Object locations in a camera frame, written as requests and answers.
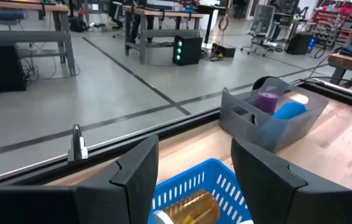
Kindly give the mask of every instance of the black line on floor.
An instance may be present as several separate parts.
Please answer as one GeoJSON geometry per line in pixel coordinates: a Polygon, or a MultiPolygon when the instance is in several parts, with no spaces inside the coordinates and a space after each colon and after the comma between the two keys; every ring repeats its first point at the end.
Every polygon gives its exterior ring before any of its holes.
{"type": "MultiPolygon", "coordinates": [[[[314,69],[314,67],[313,68],[307,68],[307,69],[299,70],[297,72],[284,74],[284,75],[279,76],[279,78],[286,78],[286,77],[289,77],[289,76],[292,76],[292,75],[296,75],[296,74],[299,74],[299,73],[302,73],[302,72],[310,71],[311,69],[314,69]]],[[[234,92],[234,91],[242,90],[244,88],[248,88],[248,87],[252,86],[253,84],[254,83],[250,83],[250,84],[246,84],[246,85],[242,85],[242,86],[237,86],[237,87],[234,87],[234,88],[229,88],[229,91],[230,92],[234,92]]],[[[210,93],[210,94],[207,94],[207,95],[204,95],[204,96],[199,96],[199,97],[195,97],[195,98],[192,98],[192,99],[183,100],[183,101],[177,102],[177,104],[178,105],[186,105],[188,103],[195,103],[195,102],[198,102],[198,101],[207,100],[207,99],[211,99],[211,98],[214,98],[214,97],[217,97],[217,96],[221,96],[221,94],[222,94],[222,92],[218,91],[218,92],[210,93]]],[[[103,126],[110,125],[110,124],[113,124],[113,123],[116,123],[116,122],[119,122],[119,121],[126,121],[128,119],[137,118],[139,116],[144,116],[144,115],[147,115],[147,114],[150,114],[150,113],[154,113],[154,112],[158,112],[158,111],[162,111],[162,110],[166,110],[166,109],[170,109],[170,108],[174,108],[174,106],[173,105],[159,106],[157,108],[152,108],[152,109],[149,109],[149,110],[144,110],[144,111],[140,111],[140,112],[124,115],[124,116],[121,116],[121,117],[118,117],[118,118],[112,118],[112,119],[108,119],[106,121],[100,121],[100,122],[97,122],[97,123],[93,123],[93,124],[89,124],[89,125],[83,126],[82,127],[82,131],[89,131],[89,130],[92,130],[92,129],[101,128],[103,126]]],[[[46,142],[46,141],[52,141],[52,140],[55,140],[55,139],[58,139],[58,138],[70,136],[71,134],[72,134],[71,130],[61,131],[59,133],[54,133],[54,134],[42,136],[42,137],[39,137],[39,138],[35,138],[35,139],[31,139],[31,140],[27,140],[27,141],[15,143],[15,144],[10,144],[8,146],[0,147],[0,154],[1,153],[5,153],[5,152],[10,152],[10,151],[13,151],[13,150],[16,150],[16,149],[20,149],[20,148],[23,148],[23,147],[31,146],[31,145],[34,145],[34,144],[40,144],[40,143],[43,143],[43,142],[46,142]]]]}
{"type": "Polygon", "coordinates": [[[186,109],[184,109],[182,106],[180,106],[179,104],[177,104],[174,100],[172,100],[170,97],[166,96],[164,93],[162,93],[161,91],[159,91],[157,88],[155,88],[153,85],[149,84],[147,81],[145,81],[143,78],[141,78],[139,75],[137,75],[136,73],[134,73],[133,71],[131,71],[129,68],[127,68],[126,66],[124,66],[124,64],[120,63],[118,60],[116,60],[115,58],[113,58],[111,55],[107,54],[105,51],[103,51],[101,48],[99,48],[98,46],[96,46],[93,42],[89,41],[87,38],[83,37],[83,40],[87,41],[87,43],[89,43],[91,46],[93,46],[95,49],[97,49],[99,52],[101,52],[102,54],[104,54],[105,56],[107,56],[107,58],[109,58],[112,62],[114,62],[115,64],[117,64],[119,67],[121,67],[122,69],[124,69],[126,72],[128,72],[130,75],[132,75],[134,78],[136,78],[138,81],[140,81],[142,84],[144,84],[145,86],[147,86],[149,89],[151,89],[152,91],[154,91],[156,94],[158,94],[160,97],[162,97],[164,100],[166,100],[168,103],[170,103],[170,105],[172,105],[173,107],[177,108],[178,110],[180,110],[184,115],[191,115],[191,113],[189,111],[187,111],[186,109]]]}
{"type": "MultiPolygon", "coordinates": [[[[302,72],[310,71],[311,69],[314,69],[314,68],[315,67],[306,68],[306,69],[303,69],[303,70],[299,70],[297,72],[291,72],[291,73],[288,73],[288,74],[281,75],[278,78],[286,78],[286,77],[289,77],[289,76],[292,76],[292,75],[296,75],[296,74],[299,74],[299,73],[302,73],[302,72]]],[[[232,93],[232,92],[235,92],[235,91],[238,91],[238,90],[243,90],[244,88],[251,87],[251,86],[253,86],[253,84],[254,83],[250,83],[250,84],[246,84],[246,85],[242,85],[242,86],[237,86],[237,87],[234,87],[234,88],[229,88],[228,90],[232,93]]],[[[180,105],[185,105],[185,104],[188,104],[188,103],[195,103],[195,102],[198,102],[198,101],[207,100],[207,99],[211,99],[211,98],[214,98],[214,97],[217,97],[217,96],[221,96],[221,94],[222,94],[222,91],[218,91],[218,92],[210,93],[210,94],[207,94],[207,95],[204,95],[204,96],[199,96],[199,97],[191,98],[191,99],[188,99],[188,100],[179,101],[178,103],[180,105]]]]}
{"type": "MultiPolygon", "coordinates": [[[[231,44],[227,44],[228,46],[230,46],[230,47],[235,47],[236,49],[240,49],[241,47],[236,47],[235,45],[231,45],[231,44]]],[[[276,62],[280,62],[280,63],[284,63],[285,65],[289,65],[289,66],[292,66],[292,67],[297,67],[297,68],[300,68],[300,69],[307,69],[307,68],[303,68],[303,67],[301,67],[301,66],[298,66],[298,65],[294,65],[294,64],[291,64],[291,63],[288,63],[288,62],[283,62],[283,61],[281,61],[281,60],[278,60],[278,59],[275,59],[275,58],[270,58],[270,57],[266,57],[267,59],[270,59],[270,60],[273,60],[273,61],[276,61],[276,62]]],[[[321,68],[321,67],[324,67],[324,66],[327,66],[328,65],[328,63],[325,63],[325,64],[322,64],[322,65],[319,65],[318,67],[316,66],[316,67],[313,67],[313,68],[311,68],[311,69],[314,69],[314,68],[321,68]]],[[[314,71],[314,73],[317,73],[317,74],[319,74],[319,75],[325,75],[325,74],[322,74],[322,73],[320,73],[320,72],[316,72],[316,71],[314,71]]]]}
{"type": "MultiPolygon", "coordinates": [[[[155,113],[155,112],[166,110],[166,109],[170,109],[170,108],[174,108],[174,106],[172,106],[172,105],[159,106],[157,108],[152,108],[152,109],[149,109],[149,110],[144,110],[144,111],[128,114],[128,115],[121,116],[121,117],[118,117],[118,118],[112,118],[112,119],[108,119],[106,121],[100,121],[100,122],[97,122],[97,123],[93,123],[93,124],[89,124],[89,125],[83,126],[82,127],[82,131],[89,131],[89,130],[92,130],[92,129],[101,128],[103,126],[106,126],[106,125],[109,125],[109,124],[113,124],[113,123],[116,123],[116,122],[119,122],[119,121],[126,121],[128,119],[137,118],[139,116],[144,116],[144,115],[147,115],[147,114],[150,114],[150,113],[155,113]]],[[[9,151],[13,151],[13,150],[16,150],[16,149],[20,149],[22,147],[27,147],[27,146],[31,146],[31,145],[34,145],[34,144],[39,144],[39,143],[43,143],[43,142],[46,142],[46,141],[52,141],[52,140],[55,140],[55,139],[58,139],[58,138],[70,136],[71,134],[72,134],[72,131],[71,130],[67,130],[67,131],[61,131],[59,133],[49,134],[49,135],[46,135],[46,136],[42,136],[42,137],[39,137],[39,138],[35,138],[35,139],[31,139],[31,140],[27,140],[27,141],[15,143],[15,144],[10,144],[8,146],[0,147],[0,154],[1,153],[5,153],[5,152],[9,152],[9,151]]]]}

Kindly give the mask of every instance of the basket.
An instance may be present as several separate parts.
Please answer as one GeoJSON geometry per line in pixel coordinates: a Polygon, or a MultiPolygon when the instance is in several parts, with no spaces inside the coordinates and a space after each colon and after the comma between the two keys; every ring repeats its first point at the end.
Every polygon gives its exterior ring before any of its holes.
{"type": "Polygon", "coordinates": [[[219,204],[221,214],[216,223],[251,220],[235,173],[217,159],[208,159],[156,186],[148,223],[154,223],[151,219],[154,211],[165,209],[200,189],[212,193],[219,204]]]}
{"type": "Polygon", "coordinates": [[[268,78],[259,90],[232,95],[223,90],[220,108],[220,127],[235,138],[245,139],[269,152],[276,153],[303,138],[313,127],[328,104],[323,96],[290,85],[277,78],[268,78]],[[259,91],[276,94],[278,102],[295,100],[292,95],[307,98],[307,112],[291,119],[277,119],[255,106],[259,91]],[[255,116],[255,123],[250,118],[255,116]]]}

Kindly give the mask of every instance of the black box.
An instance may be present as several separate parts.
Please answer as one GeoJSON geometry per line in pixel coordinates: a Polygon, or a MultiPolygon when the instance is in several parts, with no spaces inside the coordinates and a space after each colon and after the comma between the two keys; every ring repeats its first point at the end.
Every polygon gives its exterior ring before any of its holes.
{"type": "Polygon", "coordinates": [[[201,59],[202,37],[174,37],[173,63],[176,65],[197,64],[201,59]]]}
{"type": "Polygon", "coordinates": [[[235,55],[235,47],[223,47],[213,43],[212,52],[216,55],[223,54],[223,57],[234,57],[235,55]]]}
{"type": "Polygon", "coordinates": [[[311,32],[299,32],[290,40],[287,53],[293,55],[304,55],[311,52],[314,43],[313,34],[311,32]]]}

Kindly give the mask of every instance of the metal clamp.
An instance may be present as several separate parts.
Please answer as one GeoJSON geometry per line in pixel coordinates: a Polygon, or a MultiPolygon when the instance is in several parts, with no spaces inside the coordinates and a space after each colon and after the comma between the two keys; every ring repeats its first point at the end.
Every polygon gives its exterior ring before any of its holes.
{"type": "Polygon", "coordinates": [[[72,148],[68,150],[68,162],[75,162],[82,159],[88,159],[88,147],[82,136],[82,131],[78,124],[72,128],[72,148]]]}

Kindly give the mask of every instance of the blue plastic basket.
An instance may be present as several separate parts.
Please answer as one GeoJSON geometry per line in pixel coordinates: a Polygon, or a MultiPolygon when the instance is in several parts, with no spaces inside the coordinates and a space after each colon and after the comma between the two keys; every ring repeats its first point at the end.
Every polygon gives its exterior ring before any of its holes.
{"type": "Polygon", "coordinates": [[[219,204],[221,214],[216,223],[251,220],[235,173],[217,159],[209,159],[156,186],[148,223],[154,223],[151,219],[154,211],[162,210],[200,189],[212,193],[219,204]]]}

